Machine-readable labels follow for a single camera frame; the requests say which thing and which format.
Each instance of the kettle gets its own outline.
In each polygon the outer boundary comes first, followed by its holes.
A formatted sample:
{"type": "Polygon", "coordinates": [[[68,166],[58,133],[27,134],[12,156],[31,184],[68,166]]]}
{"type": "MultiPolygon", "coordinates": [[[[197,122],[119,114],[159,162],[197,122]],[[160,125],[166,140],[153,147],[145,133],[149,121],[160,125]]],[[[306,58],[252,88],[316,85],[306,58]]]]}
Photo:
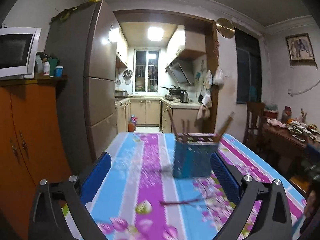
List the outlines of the kettle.
{"type": "Polygon", "coordinates": [[[185,90],[182,90],[180,93],[180,100],[182,103],[188,103],[189,102],[189,97],[188,97],[188,92],[185,90]]]}

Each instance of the window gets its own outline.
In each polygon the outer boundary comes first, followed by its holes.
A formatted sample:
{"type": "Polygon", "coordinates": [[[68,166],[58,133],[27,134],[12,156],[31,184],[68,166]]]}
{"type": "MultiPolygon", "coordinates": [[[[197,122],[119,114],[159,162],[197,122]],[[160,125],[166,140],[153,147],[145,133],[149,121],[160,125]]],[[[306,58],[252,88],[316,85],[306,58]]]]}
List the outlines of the window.
{"type": "Polygon", "coordinates": [[[261,101],[261,56],[258,39],[235,29],[238,87],[237,103],[261,101]]]}
{"type": "Polygon", "coordinates": [[[158,91],[159,51],[136,50],[135,92],[158,91]]]}

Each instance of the refrigerator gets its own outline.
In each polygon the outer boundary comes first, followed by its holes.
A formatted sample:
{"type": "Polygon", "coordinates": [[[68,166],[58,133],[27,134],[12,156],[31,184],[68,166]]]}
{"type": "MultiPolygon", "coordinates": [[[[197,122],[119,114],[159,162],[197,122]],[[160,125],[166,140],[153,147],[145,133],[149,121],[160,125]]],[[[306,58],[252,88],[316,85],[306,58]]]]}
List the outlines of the refrigerator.
{"type": "Polygon", "coordinates": [[[117,43],[110,35],[117,30],[119,23],[104,0],[51,23],[44,52],[57,57],[68,76],[56,100],[61,139],[73,174],[91,165],[117,134],[117,43]]]}

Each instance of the microwave oven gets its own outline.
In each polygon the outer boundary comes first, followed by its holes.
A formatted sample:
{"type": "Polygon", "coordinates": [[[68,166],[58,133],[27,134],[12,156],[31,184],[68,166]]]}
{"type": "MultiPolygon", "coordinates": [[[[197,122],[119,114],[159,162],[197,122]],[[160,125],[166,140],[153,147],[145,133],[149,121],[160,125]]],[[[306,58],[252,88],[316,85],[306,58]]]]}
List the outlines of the microwave oven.
{"type": "Polygon", "coordinates": [[[33,78],[40,28],[0,29],[0,77],[33,78]]]}

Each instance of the framed painting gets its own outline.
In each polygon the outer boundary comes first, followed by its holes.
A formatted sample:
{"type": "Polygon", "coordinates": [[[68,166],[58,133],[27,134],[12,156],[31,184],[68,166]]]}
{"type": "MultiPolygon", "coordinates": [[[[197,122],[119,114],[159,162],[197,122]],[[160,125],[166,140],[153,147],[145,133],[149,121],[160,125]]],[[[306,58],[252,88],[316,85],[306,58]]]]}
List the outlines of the framed painting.
{"type": "Polygon", "coordinates": [[[291,65],[316,65],[308,33],[286,37],[291,65]]]}

